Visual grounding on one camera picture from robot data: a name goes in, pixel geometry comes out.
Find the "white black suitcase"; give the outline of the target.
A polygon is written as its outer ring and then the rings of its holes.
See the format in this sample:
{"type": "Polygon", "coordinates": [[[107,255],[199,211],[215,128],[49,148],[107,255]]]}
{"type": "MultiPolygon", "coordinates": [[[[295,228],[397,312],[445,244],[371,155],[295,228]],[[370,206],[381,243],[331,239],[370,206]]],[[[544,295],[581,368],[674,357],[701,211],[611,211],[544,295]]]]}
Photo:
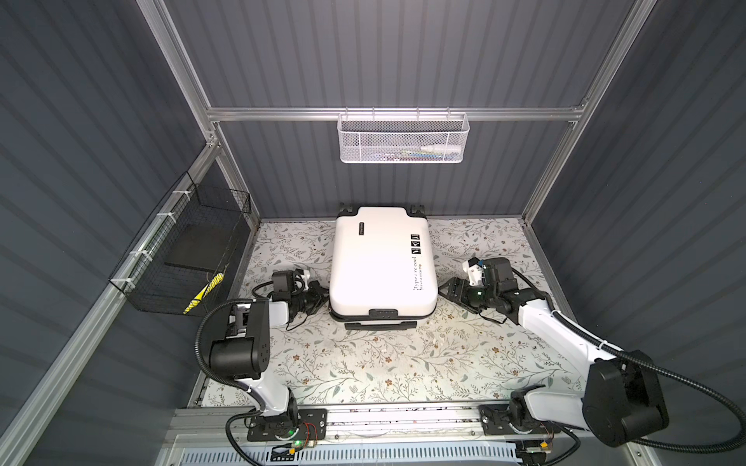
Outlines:
{"type": "Polygon", "coordinates": [[[438,285],[423,206],[342,205],[329,313],[348,330],[404,330],[431,316],[438,285]]]}

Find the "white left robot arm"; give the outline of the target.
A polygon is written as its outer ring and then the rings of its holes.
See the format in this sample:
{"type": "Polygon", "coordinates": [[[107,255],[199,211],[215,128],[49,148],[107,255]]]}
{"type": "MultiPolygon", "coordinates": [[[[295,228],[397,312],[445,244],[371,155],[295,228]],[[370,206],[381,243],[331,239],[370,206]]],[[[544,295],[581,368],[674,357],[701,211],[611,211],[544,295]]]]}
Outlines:
{"type": "Polygon", "coordinates": [[[312,281],[269,297],[227,300],[202,318],[194,341],[197,364],[207,379],[254,401],[239,417],[250,441],[326,437],[328,411],[301,409],[291,388],[270,371],[271,330],[299,312],[315,314],[326,301],[328,290],[312,281]]]}

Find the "yellow black striped tape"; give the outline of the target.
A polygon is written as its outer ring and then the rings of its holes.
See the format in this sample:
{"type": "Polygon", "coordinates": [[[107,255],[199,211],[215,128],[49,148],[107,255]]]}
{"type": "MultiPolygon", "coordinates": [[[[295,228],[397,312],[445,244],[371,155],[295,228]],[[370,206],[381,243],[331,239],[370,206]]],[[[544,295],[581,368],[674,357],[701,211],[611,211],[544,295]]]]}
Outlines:
{"type": "Polygon", "coordinates": [[[200,305],[205,298],[223,282],[224,278],[224,273],[217,273],[217,275],[215,275],[215,277],[213,277],[213,279],[211,279],[211,281],[209,281],[209,283],[207,283],[207,285],[205,285],[205,287],[203,287],[203,289],[201,289],[192,300],[190,300],[190,304],[184,308],[183,314],[187,315],[192,309],[200,305]]]}

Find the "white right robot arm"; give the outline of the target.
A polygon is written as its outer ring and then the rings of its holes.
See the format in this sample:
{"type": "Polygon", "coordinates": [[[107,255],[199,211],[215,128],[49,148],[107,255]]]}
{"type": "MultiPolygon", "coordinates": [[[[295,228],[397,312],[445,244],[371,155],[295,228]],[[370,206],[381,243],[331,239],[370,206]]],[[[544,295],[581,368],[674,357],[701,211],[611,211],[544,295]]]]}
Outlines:
{"type": "Polygon", "coordinates": [[[629,442],[684,454],[718,454],[745,444],[745,432],[707,445],[678,445],[653,441],[650,434],[669,425],[661,378],[674,380],[721,403],[739,423],[745,414],[736,403],[690,378],[655,365],[642,351],[624,351],[592,334],[553,306],[549,293],[533,283],[522,289],[522,274],[504,280],[471,281],[452,278],[439,285],[444,299],[464,310],[483,315],[492,310],[549,344],[582,376],[581,391],[553,391],[545,384],[522,388],[511,396],[511,421],[521,431],[528,421],[547,421],[591,431],[606,446],[629,442]]]}

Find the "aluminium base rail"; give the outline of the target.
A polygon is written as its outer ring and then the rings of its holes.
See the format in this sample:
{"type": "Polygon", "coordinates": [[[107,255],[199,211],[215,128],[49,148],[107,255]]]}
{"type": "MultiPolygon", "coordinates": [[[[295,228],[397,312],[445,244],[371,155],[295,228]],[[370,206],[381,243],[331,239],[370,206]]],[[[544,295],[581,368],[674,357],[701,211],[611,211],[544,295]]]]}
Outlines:
{"type": "MultiPolygon", "coordinates": [[[[485,436],[491,429],[499,439],[528,440],[540,438],[549,426],[544,424],[530,434],[518,434],[508,425],[498,427],[492,421],[505,421],[506,400],[440,401],[420,403],[374,403],[308,405],[308,410],[324,410],[324,417],[314,416],[297,427],[287,427],[279,436],[258,430],[255,417],[239,419],[231,425],[237,441],[244,443],[258,436],[262,441],[319,440],[327,443],[354,441],[471,440],[485,436]]],[[[247,407],[178,409],[172,417],[163,444],[227,443],[225,424],[235,415],[247,413],[247,407]]]]}

